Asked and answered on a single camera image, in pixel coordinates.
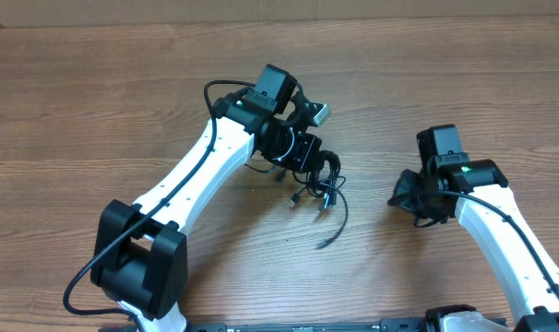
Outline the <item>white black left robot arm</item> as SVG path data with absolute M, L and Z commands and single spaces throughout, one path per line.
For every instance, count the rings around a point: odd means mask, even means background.
M 178 300 L 188 275 L 187 238 L 223 183 L 259 152 L 275 166 L 322 168 L 321 141 L 307 133 L 330 115 L 288 72 L 266 65 L 255 83 L 207 100 L 201 137 L 173 169 L 133 204 L 101 213 L 90 279 L 117 302 L 138 331 L 184 331 Z

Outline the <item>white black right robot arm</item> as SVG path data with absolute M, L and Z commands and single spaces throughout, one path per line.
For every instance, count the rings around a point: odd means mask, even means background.
M 478 245 L 510 307 L 517 331 L 559 331 L 559 267 L 517 206 L 492 160 L 471 160 L 452 124 L 416 136 L 422 167 L 405 170 L 388 205 L 416 228 L 455 219 Z

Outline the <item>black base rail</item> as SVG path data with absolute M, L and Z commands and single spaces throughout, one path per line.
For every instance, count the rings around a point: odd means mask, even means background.
M 434 318 L 383 318 L 363 323 L 301 323 L 263 325 L 225 325 L 223 323 L 192 324 L 175 317 L 175 324 L 184 323 L 179 331 L 190 332 L 420 332 L 420 331 L 510 331 L 504 318 L 488 319 L 476 311 L 453 313 L 436 324 Z

